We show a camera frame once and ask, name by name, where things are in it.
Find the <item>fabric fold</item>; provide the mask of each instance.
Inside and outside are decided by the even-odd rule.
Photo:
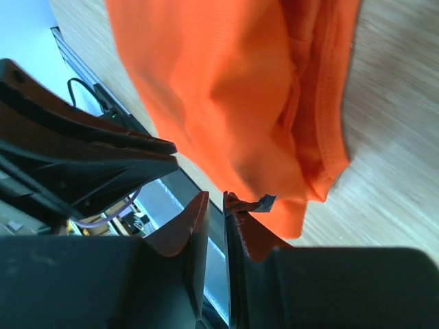
[[[300,236],[348,165],[340,104],[359,0],[106,0],[117,51],[161,138],[222,191]]]

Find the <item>black cable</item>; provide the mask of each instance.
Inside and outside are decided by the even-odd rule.
[[[71,102],[72,102],[74,108],[77,108],[77,107],[76,107],[75,94],[73,93],[73,88],[71,85],[71,83],[73,81],[79,83],[81,86],[83,86],[85,89],[87,89],[87,91],[90,93],[90,95],[92,95],[96,99],[96,101],[100,104],[100,106],[102,106],[102,108],[104,109],[104,112],[106,112],[108,110],[107,104],[104,101],[102,101],[101,99],[99,99],[99,97],[96,95],[95,91],[88,84],[83,82],[81,79],[78,79],[76,77],[72,77],[69,81],[67,81],[67,88],[69,89]]]

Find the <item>orange cloth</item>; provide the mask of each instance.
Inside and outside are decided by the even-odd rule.
[[[300,236],[348,166],[340,104],[359,0],[106,0],[117,51],[161,138],[223,191]]]

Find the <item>light wood surface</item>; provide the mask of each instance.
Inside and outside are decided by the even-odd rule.
[[[49,0],[62,35],[153,134],[114,46],[104,0]],[[364,0],[343,105],[352,164],[309,205],[294,245],[416,247],[439,264],[439,1]],[[219,206],[222,194],[182,168]]]

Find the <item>white wall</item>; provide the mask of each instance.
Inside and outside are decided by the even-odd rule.
[[[56,25],[48,0],[0,0],[0,58],[69,101],[69,74],[50,31]]]

